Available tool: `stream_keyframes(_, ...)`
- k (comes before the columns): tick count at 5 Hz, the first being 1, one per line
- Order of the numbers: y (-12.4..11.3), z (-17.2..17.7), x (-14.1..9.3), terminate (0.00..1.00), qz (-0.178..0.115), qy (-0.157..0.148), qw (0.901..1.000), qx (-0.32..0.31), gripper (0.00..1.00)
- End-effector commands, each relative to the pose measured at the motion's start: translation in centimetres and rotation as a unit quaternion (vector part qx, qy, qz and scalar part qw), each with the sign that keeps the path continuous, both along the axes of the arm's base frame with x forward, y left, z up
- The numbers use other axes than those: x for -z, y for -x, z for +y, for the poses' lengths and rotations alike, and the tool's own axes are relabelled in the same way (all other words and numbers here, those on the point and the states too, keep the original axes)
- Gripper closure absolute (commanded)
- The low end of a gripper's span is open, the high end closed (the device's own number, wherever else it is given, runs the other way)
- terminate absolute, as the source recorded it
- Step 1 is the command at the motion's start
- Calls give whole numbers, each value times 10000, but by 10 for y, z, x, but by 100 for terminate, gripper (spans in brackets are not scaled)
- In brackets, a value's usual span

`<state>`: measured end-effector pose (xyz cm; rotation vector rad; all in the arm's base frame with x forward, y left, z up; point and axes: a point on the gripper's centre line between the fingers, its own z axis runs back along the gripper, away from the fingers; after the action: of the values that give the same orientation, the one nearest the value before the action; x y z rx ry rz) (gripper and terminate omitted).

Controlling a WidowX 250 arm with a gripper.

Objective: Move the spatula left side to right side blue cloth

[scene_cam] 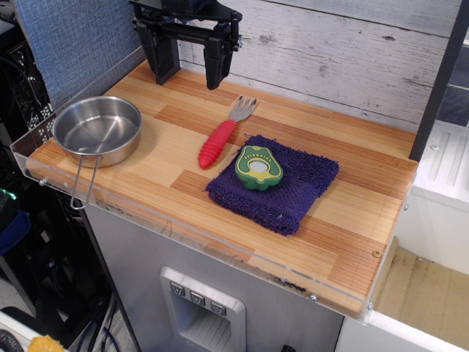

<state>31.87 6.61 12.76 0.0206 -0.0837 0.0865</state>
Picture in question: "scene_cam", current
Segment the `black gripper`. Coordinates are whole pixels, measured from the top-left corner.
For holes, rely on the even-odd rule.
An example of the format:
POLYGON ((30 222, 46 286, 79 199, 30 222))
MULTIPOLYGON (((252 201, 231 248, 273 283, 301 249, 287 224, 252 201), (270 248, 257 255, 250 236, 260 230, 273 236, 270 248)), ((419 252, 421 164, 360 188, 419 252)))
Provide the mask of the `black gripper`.
POLYGON ((156 82, 165 84, 179 69, 177 40, 204 44, 207 88, 229 74, 232 52, 241 46, 240 12, 218 1, 131 1, 135 27, 156 82))

